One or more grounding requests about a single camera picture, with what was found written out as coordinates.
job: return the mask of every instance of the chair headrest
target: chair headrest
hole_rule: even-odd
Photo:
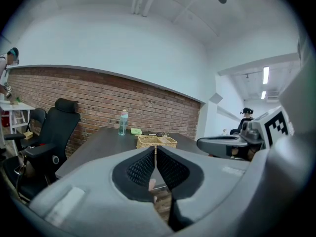
[[[64,98],[59,98],[55,102],[55,107],[62,112],[73,113],[75,112],[77,102],[78,101],[71,101]]]

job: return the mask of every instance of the ceiling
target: ceiling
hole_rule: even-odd
[[[132,0],[25,0],[1,34],[0,52],[15,45],[27,27],[41,17],[81,4],[118,4],[131,8]],[[287,20],[289,13],[280,0],[154,0],[151,13],[160,15],[186,30],[206,47],[219,36],[236,34],[267,22]]]
[[[299,60],[267,64],[267,66],[270,67],[267,84],[263,84],[263,67],[247,69],[230,75],[244,100],[261,99],[262,91],[267,92],[265,101],[277,98],[300,71]]]

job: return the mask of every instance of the table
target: table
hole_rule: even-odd
[[[169,133],[169,136],[178,142],[177,149],[208,156],[207,153],[197,147],[196,141],[179,133]],[[120,136],[117,129],[102,127],[65,161],[56,171],[55,175],[57,178],[62,178],[88,161],[136,149],[136,144],[137,136],[130,134],[130,131],[126,131],[125,136]],[[155,188],[165,186],[164,180],[157,168],[153,171],[152,178],[156,179]]]
[[[18,105],[11,105],[9,103],[4,103],[4,102],[0,102],[0,108],[3,111],[9,112],[9,115],[2,115],[2,116],[1,116],[1,112],[0,112],[0,118],[1,117],[9,117],[10,133],[16,133],[16,128],[28,125],[28,123],[30,121],[30,111],[35,109],[34,107],[29,106],[29,105],[24,104],[24,103],[19,103]],[[17,118],[16,115],[14,114],[14,111],[20,111],[21,117]],[[24,117],[23,111],[27,111],[27,120]],[[5,140],[3,138],[2,125],[1,125],[1,137],[2,137],[3,144],[5,145]],[[13,140],[12,140],[12,142],[13,142],[14,152],[16,155],[18,155],[16,145],[15,145]]]

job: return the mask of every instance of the small object on table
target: small object on table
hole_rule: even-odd
[[[28,132],[25,132],[23,133],[25,135],[25,140],[29,140],[33,137],[33,133],[28,131]]]
[[[151,137],[151,136],[139,136],[137,138],[136,148],[148,148],[155,147],[155,154],[157,154],[157,146],[168,146],[176,148],[177,141],[170,137]]]
[[[133,135],[142,135],[143,134],[142,130],[138,129],[138,128],[131,128],[130,133]]]
[[[10,101],[10,105],[19,105],[18,101]]]
[[[154,136],[157,137],[159,134],[154,132],[143,132],[144,136]]]
[[[127,128],[127,121],[128,121],[128,113],[127,110],[123,110],[120,119],[119,119],[119,128],[118,128],[118,134],[119,135],[125,135],[126,134],[126,128]]]

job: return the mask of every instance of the ceiling light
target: ceiling light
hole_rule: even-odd
[[[262,91],[261,99],[265,99],[266,93],[267,93],[266,91]]]
[[[269,67],[264,67],[263,68],[263,84],[267,84],[268,83],[268,79],[269,79]]]

